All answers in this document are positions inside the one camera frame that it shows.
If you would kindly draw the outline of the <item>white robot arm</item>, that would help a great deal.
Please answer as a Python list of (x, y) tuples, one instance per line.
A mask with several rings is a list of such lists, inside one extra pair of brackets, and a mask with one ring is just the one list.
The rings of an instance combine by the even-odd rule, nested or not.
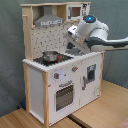
[(128, 49), (128, 37), (108, 40), (109, 28), (94, 15), (84, 16), (77, 26), (72, 25), (64, 37), (84, 54)]

